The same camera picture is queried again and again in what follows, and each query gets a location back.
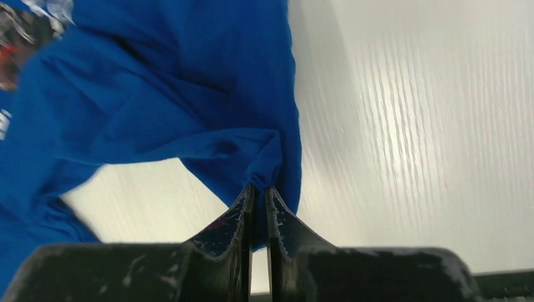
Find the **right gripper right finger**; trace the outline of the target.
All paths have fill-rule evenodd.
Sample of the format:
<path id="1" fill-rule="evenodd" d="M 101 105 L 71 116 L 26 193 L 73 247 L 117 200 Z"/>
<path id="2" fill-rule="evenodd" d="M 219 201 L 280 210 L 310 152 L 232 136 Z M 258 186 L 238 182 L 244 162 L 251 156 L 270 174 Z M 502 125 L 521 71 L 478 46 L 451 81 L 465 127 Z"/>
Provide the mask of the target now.
<path id="1" fill-rule="evenodd" d="M 467 265 L 432 247 L 337 247 L 265 193 L 273 301 L 481 301 Z"/>

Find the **blue printed t-shirt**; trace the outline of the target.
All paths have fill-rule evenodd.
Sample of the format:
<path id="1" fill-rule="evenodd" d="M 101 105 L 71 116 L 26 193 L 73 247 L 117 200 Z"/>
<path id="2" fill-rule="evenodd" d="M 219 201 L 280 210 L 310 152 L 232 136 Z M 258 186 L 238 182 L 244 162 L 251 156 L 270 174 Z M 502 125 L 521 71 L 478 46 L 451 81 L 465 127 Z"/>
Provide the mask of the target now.
<path id="1" fill-rule="evenodd" d="M 302 184 L 287 1 L 1 2 L 1 291 L 49 243 L 96 242 L 61 196 L 178 158 L 225 204 Z"/>

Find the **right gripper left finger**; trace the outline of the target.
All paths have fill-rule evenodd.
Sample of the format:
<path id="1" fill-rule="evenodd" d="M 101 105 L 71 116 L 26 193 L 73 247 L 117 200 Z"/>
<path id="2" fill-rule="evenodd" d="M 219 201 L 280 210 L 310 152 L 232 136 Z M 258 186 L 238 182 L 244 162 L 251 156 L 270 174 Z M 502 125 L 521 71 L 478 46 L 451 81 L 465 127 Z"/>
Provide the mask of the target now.
<path id="1" fill-rule="evenodd" d="M 247 301 L 256 190 L 182 243 L 40 247 L 4 301 Z"/>

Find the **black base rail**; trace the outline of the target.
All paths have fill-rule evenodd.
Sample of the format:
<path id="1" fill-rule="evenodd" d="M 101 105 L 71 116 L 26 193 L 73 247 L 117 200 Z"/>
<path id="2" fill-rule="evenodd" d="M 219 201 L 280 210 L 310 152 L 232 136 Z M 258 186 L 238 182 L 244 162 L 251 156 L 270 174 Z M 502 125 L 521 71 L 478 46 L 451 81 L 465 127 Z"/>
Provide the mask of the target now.
<path id="1" fill-rule="evenodd" d="M 474 276 L 484 301 L 533 301 L 533 270 Z"/>

